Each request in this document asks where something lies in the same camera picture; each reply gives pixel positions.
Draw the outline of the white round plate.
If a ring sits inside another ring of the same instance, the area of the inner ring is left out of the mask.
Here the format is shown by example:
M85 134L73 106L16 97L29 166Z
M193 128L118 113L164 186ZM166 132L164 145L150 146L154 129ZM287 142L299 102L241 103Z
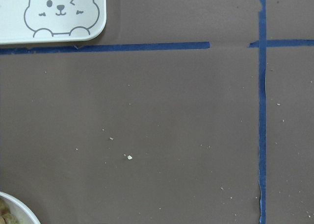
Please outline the white round plate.
M10 213L17 218L20 224L40 224L35 214L17 198L1 192L0 199L7 204Z

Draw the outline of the bread slice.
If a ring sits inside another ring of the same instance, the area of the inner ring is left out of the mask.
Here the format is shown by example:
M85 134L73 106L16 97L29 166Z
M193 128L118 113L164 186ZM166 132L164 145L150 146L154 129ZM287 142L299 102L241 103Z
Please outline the bread slice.
M0 224L19 224L18 219L11 214L5 201L0 200Z

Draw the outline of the cream bear tray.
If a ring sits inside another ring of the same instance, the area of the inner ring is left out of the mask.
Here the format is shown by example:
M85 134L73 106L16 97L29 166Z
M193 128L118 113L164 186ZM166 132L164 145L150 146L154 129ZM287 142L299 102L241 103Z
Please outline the cream bear tray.
M106 0L0 0L0 43L88 41L106 17Z

